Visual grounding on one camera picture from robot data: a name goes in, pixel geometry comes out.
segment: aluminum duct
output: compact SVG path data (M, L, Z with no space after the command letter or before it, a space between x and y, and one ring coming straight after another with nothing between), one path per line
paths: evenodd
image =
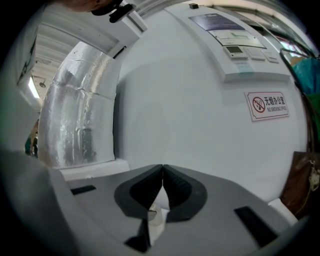
M83 42L62 62L45 96L39 159L52 168L112 161L113 113L121 65Z

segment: brown bag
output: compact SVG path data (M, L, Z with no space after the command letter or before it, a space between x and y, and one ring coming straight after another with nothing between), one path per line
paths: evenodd
M280 200L299 220L309 215L320 199L320 153L315 153L315 136L311 113L318 117L308 97L302 94L308 130L308 152L294 152L291 169Z

